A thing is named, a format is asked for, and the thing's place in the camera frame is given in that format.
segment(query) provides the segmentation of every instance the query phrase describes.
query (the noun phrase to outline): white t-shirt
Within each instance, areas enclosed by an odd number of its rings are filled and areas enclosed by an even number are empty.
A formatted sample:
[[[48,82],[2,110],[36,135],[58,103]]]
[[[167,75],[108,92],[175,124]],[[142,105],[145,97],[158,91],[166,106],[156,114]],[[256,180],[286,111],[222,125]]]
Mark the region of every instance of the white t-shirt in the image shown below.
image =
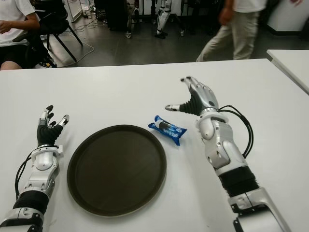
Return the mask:
[[[25,21],[26,16],[35,12],[29,0],[0,0],[0,20]],[[0,34],[0,47],[14,44],[27,44],[26,40],[14,43],[13,39],[26,33],[24,30],[12,28],[9,32]]]
[[[258,12],[265,8],[267,0],[235,0],[234,11],[240,13]]]

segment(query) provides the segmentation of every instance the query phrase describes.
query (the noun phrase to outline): brown tray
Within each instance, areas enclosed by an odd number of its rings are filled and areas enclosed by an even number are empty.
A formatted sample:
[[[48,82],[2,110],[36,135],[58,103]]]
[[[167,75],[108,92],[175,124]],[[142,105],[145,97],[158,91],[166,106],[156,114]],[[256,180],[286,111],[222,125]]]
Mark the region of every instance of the brown tray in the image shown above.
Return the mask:
[[[114,217],[147,204],[159,191],[166,168],[164,149],[153,134],[119,125],[94,133],[76,149],[67,181],[82,208]]]

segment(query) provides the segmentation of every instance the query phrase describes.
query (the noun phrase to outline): table surface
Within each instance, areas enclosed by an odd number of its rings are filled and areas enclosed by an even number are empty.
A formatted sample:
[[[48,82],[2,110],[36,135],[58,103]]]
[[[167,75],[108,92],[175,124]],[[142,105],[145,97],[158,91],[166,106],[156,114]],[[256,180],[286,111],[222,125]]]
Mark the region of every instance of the table surface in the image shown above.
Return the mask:
[[[267,53],[309,94],[309,50],[268,50]]]
[[[36,147],[38,117],[53,104],[54,118],[60,120],[69,114],[70,122],[57,141],[64,145],[65,153],[44,231],[233,232],[236,215],[205,158],[204,144],[195,128],[196,116],[164,110],[166,104],[190,98],[180,82],[189,75],[210,86],[221,106],[231,104],[249,119],[254,130],[254,147],[247,158],[251,170],[292,231],[306,231],[309,98],[266,59],[1,71],[0,215],[15,202],[16,171]],[[155,115],[188,129],[180,147],[147,128]],[[235,141],[244,150],[246,128],[239,119],[228,116]],[[118,124],[140,126],[159,139],[167,156],[167,177],[158,196],[141,210],[117,218],[98,217],[72,199],[66,170],[83,140]],[[28,164],[20,186],[29,171]]]

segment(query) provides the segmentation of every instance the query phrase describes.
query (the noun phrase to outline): cable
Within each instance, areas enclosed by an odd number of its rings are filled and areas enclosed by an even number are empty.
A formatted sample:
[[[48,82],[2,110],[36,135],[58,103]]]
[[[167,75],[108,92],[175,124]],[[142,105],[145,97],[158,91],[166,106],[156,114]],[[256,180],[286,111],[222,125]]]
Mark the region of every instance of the cable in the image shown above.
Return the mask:
[[[83,44],[87,45],[88,47],[92,48],[92,50],[90,52],[87,52],[85,55],[83,55],[78,61],[74,62],[74,63],[71,63],[71,64],[68,64],[68,65],[64,65],[64,66],[61,66],[61,67],[58,67],[58,68],[65,68],[65,67],[68,67],[68,66],[71,66],[73,64],[76,64],[78,63],[79,61],[81,61],[82,59],[84,59],[86,56],[88,56],[90,53],[94,52],[95,51],[95,48],[87,43],[84,43],[82,42]]]
[[[36,149],[34,149],[33,151],[31,151],[31,153],[27,156],[26,160],[20,165],[17,173],[16,173],[16,177],[15,177],[15,194],[16,194],[16,200],[18,199],[19,196],[19,190],[18,190],[18,184],[19,184],[19,180],[21,178],[21,175],[23,174],[26,164],[27,162],[31,159],[30,156],[31,154],[35,151]]]
[[[231,110],[223,110],[224,108],[227,108],[227,107],[230,107],[232,109],[234,109],[236,112],[234,111],[231,111]],[[238,110],[236,109],[234,106],[232,105],[226,105],[224,107],[221,107],[219,109],[219,112],[227,112],[227,113],[231,113],[231,114],[234,114],[236,115],[237,117],[239,117],[242,122],[245,124],[247,130],[248,130],[248,133],[249,133],[249,141],[248,141],[248,145],[244,151],[244,153],[242,154],[244,158],[247,158],[248,154],[250,153],[252,147],[253,147],[253,142],[254,142],[254,135],[253,135],[253,129],[251,127],[251,124],[250,122],[247,120],[247,118]]]
[[[95,21],[95,20],[96,20],[96,19],[92,20],[90,23],[87,23],[87,24],[85,24],[85,25],[80,25],[80,26],[78,26],[74,31],[76,31],[76,32],[83,32],[84,29],[85,29],[88,25],[90,25],[93,21]]]

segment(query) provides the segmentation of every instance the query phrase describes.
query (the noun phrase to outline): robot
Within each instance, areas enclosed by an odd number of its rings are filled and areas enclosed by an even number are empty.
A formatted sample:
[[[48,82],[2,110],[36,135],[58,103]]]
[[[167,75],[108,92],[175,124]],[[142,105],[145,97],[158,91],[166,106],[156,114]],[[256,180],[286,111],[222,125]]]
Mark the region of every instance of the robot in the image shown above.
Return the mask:
[[[199,117],[197,128],[205,142],[205,155],[229,195],[228,203],[238,217],[236,232],[291,232],[264,188],[259,187],[248,163],[234,143],[228,119],[220,113],[213,91],[193,77],[181,79],[191,100],[168,105],[166,110],[181,111]]]
[[[41,232],[44,214],[52,196],[55,179],[59,173],[58,160],[62,146],[55,146],[55,141],[69,122],[65,115],[56,125],[49,120],[53,106],[48,106],[42,113],[37,129],[38,148],[32,151],[17,172],[15,180],[16,202],[0,224],[0,232]],[[20,171],[23,172],[26,162],[31,160],[31,175],[25,187],[19,193],[18,182]]]
[[[161,0],[161,8],[158,12],[158,28],[156,31],[155,37],[160,39],[165,39],[165,37],[168,35],[163,31],[163,28],[166,25],[166,22],[169,19],[170,12],[172,7],[172,0]]]
[[[291,232],[264,188],[259,187],[245,157],[233,139],[233,131],[219,108],[213,91],[193,77],[181,79],[191,93],[191,100],[181,105],[167,105],[166,110],[198,116],[197,128],[205,142],[205,155],[229,195],[236,232]],[[53,114],[49,106],[41,115],[37,137],[39,146],[27,158],[32,160],[31,176],[4,221],[0,232],[41,232],[44,213],[58,174],[60,146],[57,137],[69,121],[66,115],[56,125],[48,125]]]

